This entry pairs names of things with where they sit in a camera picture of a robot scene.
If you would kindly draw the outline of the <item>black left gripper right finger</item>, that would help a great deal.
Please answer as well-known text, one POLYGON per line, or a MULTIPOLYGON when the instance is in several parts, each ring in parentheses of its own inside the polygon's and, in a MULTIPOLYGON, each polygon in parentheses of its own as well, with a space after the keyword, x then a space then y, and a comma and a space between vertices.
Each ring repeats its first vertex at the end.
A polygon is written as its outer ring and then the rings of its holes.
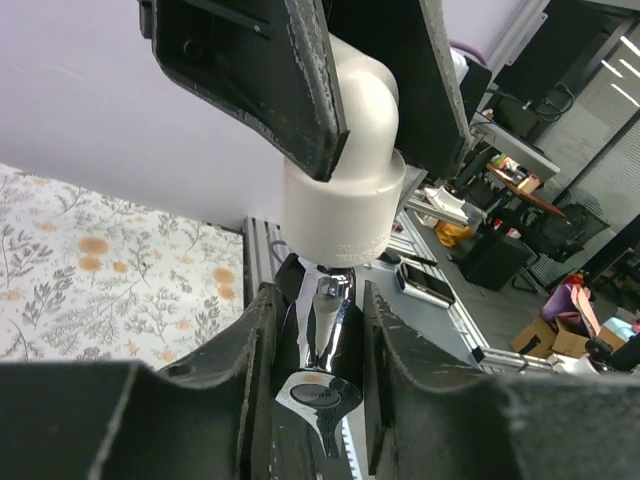
POLYGON ((379 479, 635 479, 639 381, 488 374, 363 297, 368 469, 379 479))

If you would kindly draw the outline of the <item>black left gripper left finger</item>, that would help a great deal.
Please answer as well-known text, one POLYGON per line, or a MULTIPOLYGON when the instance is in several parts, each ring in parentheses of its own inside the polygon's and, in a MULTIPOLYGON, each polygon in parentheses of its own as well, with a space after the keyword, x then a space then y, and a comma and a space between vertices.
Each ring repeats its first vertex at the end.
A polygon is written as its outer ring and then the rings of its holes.
POLYGON ((1 365, 5 479, 265 479, 278 293, 175 363, 1 365))

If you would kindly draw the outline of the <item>white elbow fitting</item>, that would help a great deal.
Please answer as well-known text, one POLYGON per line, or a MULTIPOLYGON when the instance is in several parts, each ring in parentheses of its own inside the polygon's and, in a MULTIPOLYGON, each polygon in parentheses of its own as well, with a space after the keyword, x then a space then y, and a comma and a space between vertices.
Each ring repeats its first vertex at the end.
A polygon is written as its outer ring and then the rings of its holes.
POLYGON ((333 37, 331 48, 349 135, 328 182, 284 162, 281 233, 289 248, 326 268, 352 268, 386 248, 405 163, 394 144, 398 87, 380 61, 333 37))

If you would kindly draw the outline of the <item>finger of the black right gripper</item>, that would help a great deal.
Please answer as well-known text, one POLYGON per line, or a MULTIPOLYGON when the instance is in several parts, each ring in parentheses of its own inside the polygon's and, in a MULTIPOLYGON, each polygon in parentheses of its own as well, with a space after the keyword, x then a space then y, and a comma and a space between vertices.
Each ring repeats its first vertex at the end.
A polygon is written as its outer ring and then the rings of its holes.
POLYGON ((395 147, 439 179, 452 177, 469 129, 440 1, 329 1, 329 32, 384 64, 398 88, 395 147))
POLYGON ((322 2, 142 1, 139 20, 169 79, 330 180, 349 130, 322 2))

